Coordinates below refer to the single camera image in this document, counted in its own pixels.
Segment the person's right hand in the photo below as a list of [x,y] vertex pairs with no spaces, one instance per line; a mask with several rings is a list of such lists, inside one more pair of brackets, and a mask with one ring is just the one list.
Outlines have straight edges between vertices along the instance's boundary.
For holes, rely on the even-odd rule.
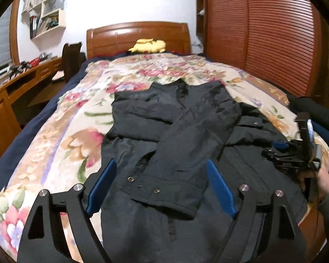
[[329,164],[322,163],[321,168],[317,172],[300,172],[298,179],[302,190],[306,188],[305,180],[308,178],[314,178],[316,180],[319,200],[325,200],[329,194]]

